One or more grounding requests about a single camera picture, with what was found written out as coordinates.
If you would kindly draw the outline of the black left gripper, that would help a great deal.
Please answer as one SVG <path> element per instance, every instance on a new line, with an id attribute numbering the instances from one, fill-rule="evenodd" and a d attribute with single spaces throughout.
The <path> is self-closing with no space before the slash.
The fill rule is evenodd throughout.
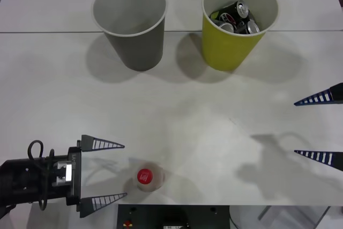
<path id="1" fill-rule="evenodd" d="M 105 208 L 121 199 L 127 193 L 87 197 L 81 199 L 81 152 L 123 149 L 124 145 L 82 135 L 77 145 L 70 147 L 63 156 L 55 156 L 51 149 L 48 156 L 48 188 L 45 202 L 57 198 L 65 198 L 66 205 L 76 207 L 80 218 L 85 218 L 94 212 Z"/>

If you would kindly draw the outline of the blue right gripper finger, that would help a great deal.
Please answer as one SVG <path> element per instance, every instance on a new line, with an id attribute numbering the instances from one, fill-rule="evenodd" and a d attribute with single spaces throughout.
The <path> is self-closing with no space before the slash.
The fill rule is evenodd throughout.
<path id="1" fill-rule="evenodd" d="M 343 83 L 339 83 L 295 102 L 294 106 L 342 104 L 342 88 Z"/>
<path id="2" fill-rule="evenodd" d="M 343 153 L 327 151 L 294 150 L 295 153 L 321 164 L 343 171 Z"/>

